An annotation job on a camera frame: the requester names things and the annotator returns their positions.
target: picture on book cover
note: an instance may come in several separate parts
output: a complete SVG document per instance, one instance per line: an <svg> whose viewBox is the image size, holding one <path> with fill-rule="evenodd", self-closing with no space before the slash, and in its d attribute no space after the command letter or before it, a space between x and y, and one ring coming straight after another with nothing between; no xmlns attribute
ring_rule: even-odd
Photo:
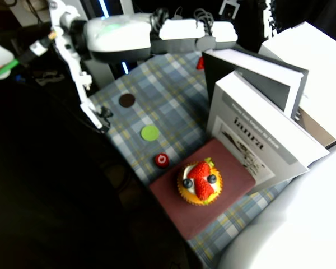
<svg viewBox="0 0 336 269"><path fill-rule="evenodd" d="M219 130L217 138L233 154L238 161L248 170L255 181L263 182L275 174L253 153L248 145L229 128L219 117L216 118L214 130Z"/></svg>

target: blueberry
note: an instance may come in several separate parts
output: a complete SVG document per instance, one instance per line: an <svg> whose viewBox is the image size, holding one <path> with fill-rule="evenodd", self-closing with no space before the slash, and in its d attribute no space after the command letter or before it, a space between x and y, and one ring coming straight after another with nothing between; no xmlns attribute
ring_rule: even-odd
<svg viewBox="0 0 336 269"><path fill-rule="evenodd" d="M189 189L191 186L193 186L193 181L191 179L184 179L183 180L183 187L186 189Z"/></svg>
<svg viewBox="0 0 336 269"><path fill-rule="evenodd" d="M215 183L217 181L217 177L215 176L215 175L210 175L210 176L208 176L208 182L210 183L210 184L213 184L213 183Z"/></svg>

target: green cable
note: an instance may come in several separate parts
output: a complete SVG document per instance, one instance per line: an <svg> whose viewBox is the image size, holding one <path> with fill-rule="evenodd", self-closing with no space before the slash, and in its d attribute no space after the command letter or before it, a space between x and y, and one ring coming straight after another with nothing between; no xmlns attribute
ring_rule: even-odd
<svg viewBox="0 0 336 269"><path fill-rule="evenodd" d="M3 66L2 68L0 68L0 75L4 74L5 72L13 69L15 66L17 66L19 64L17 59L12 60L11 62L9 62L8 64L6 64L5 66Z"/></svg>

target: cupcake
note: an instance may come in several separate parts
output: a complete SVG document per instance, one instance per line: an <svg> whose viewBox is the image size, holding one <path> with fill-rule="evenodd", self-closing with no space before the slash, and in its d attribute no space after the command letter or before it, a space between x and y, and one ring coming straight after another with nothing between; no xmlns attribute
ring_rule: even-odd
<svg viewBox="0 0 336 269"><path fill-rule="evenodd" d="M210 205L222 191L223 181L211 158L187 164L178 176L178 191L188 203Z"/></svg>

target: dark red board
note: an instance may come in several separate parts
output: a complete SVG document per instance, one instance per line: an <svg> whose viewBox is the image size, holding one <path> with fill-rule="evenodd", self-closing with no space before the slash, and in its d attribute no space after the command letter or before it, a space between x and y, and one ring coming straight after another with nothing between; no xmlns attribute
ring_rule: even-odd
<svg viewBox="0 0 336 269"><path fill-rule="evenodd" d="M223 190L208 206L187 203L177 189L182 167L211 157L223 179ZM150 189L185 239L191 239L255 186L254 178L215 138L150 185Z"/></svg>

